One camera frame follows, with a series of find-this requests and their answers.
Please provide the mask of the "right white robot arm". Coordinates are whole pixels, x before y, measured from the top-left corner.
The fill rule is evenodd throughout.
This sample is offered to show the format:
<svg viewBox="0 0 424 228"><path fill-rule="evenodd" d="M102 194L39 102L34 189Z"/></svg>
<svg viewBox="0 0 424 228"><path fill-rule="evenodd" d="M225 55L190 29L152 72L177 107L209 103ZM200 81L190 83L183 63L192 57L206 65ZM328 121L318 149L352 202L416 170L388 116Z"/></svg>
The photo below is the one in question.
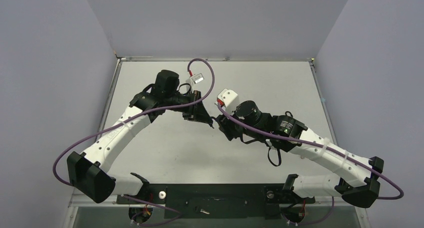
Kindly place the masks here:
<svg viewBox="0 0 424 228"><path fill-rule="evenodd" d="M299 155L331 171L327 175L290 174L282 187L288 201L315 196L341 197L345 202L369 208L377 200L384 161L377 157L354 155L322 138L291 112L271 115L259 110L254 101L244 101L230 117L220 114L215 121L229 141L251 137L250 142L265 144L269 150Z"/></svg>

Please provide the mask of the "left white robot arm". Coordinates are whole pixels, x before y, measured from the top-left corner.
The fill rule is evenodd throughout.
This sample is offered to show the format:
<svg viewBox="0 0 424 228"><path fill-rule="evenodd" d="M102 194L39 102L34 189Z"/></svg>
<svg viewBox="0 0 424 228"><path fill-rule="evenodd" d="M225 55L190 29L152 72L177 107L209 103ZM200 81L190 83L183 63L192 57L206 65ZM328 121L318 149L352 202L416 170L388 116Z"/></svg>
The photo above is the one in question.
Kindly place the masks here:
<svg viewBox="0 0 424 228"><path fill-rule="evenodd" d="M200 91L189 89L179 92L179 75L173 71L161 70L155 83L136 94L126 107L121 118L115 123L117 128L108 131L83 152L72 152L66 159L69 181L73 187L88 196L95 203L105 201L112 194L129 194L137 203L148 199L148 181L131 173L119 178L108 175L113 162L135 136L153 123L166 107L181 112L184 120L213 125Z"/></svg>

